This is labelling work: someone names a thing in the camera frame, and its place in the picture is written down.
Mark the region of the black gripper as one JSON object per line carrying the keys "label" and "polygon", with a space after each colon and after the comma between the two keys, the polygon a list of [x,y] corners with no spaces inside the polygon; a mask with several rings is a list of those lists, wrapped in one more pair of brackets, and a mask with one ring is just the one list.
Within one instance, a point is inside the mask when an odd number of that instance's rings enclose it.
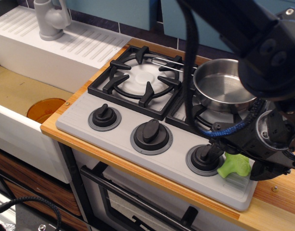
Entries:
{"label": "black gripper", "polygon": [[250,180],[264,181],[295,169],[295,124],[276,109],[253,106],[237,124],[214,123],[209,131],[208,163],[224,151],[254,160]]}

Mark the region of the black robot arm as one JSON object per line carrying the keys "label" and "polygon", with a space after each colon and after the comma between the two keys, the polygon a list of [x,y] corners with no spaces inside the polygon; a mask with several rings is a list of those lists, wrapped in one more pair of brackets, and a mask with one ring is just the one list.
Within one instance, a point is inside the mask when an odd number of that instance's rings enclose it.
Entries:
{"label": "black robot arm", "polygon": [[[252,0],[180,0],[187,42],[183,94],[190,126],[230,154],[254,160],[251,180],[295,169],[295,20],[280,19]],[[256,101],[241,122],[204,130],[192,115],[191,70],[198,49],[198,14],[238,56],[243,87]]]}

